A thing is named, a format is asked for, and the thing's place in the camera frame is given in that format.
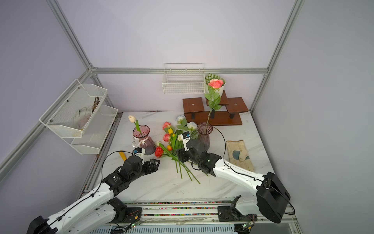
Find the orange tulip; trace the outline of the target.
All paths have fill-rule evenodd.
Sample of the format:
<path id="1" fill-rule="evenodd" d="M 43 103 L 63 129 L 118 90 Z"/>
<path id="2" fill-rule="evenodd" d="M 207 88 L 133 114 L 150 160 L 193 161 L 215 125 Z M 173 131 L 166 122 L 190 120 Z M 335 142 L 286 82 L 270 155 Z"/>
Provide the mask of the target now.
<path id="1" fill-rule="evenodd" d="M 195 179 L 200 184 L 200 181 L 196 178 L 192 171 L 181 160 L 178 159 L 177 154 L 170 145 L 166 147 L 166 155 L 168 157 L 171 157 L 176 162 L 177 167 L 179 167 L 178 171 L 181 175 L 181 178 L 183 178 L 182 168 L 184 168 L 190 180 L 192 181 L 192 179 Z"/>

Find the red rose flower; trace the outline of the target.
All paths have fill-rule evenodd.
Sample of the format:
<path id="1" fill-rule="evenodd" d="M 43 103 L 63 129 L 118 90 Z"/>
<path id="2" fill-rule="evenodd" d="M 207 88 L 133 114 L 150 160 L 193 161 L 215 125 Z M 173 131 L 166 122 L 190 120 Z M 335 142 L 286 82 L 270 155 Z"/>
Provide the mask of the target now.
<path id="1" fill-rule="evenodd" d="M 156 147 L 156 150 L 155 150 L 155 153 L 154 155 L 157 157 L 157 158 L 160 158 L 164 155 L 164 150 L 162 147 L 158 146 Z"/>

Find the cream white tulip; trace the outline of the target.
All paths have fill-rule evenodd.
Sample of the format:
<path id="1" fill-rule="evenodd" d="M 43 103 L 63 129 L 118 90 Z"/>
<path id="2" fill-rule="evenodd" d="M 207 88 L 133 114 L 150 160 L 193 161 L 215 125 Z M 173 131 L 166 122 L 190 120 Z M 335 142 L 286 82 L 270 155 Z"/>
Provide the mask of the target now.
<path id="1" fill-rule="evenodd" d="M 134 124 L 135 124 L 135 128 L 136 128 L 137 132 L 140 134 L 140 136 L 143 136 L 137 118 L 134 117 L 134 116 L 132 116 L 132 115 L 129 115 L 129 116 L 128 116 L 128 119 L 129 119 L 129 121 L 130 121 L 131 123 L 134 123 Z"/>

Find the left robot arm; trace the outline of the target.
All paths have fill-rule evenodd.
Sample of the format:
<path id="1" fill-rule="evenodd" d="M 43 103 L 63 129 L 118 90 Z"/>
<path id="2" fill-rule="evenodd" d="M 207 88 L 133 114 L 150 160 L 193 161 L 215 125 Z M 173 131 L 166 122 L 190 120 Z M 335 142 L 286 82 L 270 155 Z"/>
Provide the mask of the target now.
<path id="1" fill-rule="evenodd" d="M 87 234 L 110 222 L 133 224 L 140 208 L 127 208 L 118 197 L 138 178 L 157 172 L 160 161 L 130 156 L 123 165 L 102 179 L 88 194 L 47 218 L 38 216 L 29 224 L 29 234 Z"/>

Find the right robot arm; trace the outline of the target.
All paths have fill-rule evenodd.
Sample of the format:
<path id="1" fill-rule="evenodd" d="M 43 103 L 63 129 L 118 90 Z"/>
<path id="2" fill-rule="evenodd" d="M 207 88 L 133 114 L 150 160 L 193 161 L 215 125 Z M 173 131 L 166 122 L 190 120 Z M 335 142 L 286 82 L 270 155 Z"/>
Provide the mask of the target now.
<path id="1" fill-rule="evenodd" d="M 281 222 L 291 196 L 276 174 L 258 174 L 226 162 L 225 158 L 207 152 L 196 139 L 188 141 L 176 154 L 180 162 L 191 161 L 203 173 L 227 179 L 247 189 L 256 197 L 259 211 L 266 219 Z"/>

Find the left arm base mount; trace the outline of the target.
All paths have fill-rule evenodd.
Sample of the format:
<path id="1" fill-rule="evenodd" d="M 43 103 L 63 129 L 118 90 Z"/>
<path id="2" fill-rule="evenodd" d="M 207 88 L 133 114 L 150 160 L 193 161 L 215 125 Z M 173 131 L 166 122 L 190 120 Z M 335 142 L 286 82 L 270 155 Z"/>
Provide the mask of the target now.
<path id="1" fill-rule="evenodd" d="M 114 219 L 110 223 L 135 223 L 142 214 L 141 207 L 128 207 L 120 199 L 113 198 L 107 202 L 115 212 Z"/>

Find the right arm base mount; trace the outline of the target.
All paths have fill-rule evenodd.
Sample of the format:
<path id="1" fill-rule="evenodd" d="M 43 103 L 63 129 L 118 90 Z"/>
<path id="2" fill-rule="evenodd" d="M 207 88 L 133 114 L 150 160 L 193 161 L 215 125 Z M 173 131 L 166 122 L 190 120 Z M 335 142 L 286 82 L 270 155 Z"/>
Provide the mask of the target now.
<path id="1" fill-rule="evenodd" d="M 218 218 L 220 222 L 249 222 L 249 221 L 258 221 L 256 214 L 247 214 L 243 215 L 236 209 L 236 203 L 241 198 L 241 196 L 236 196 L 234 201 L 229 206 L 218 206 Z"/>

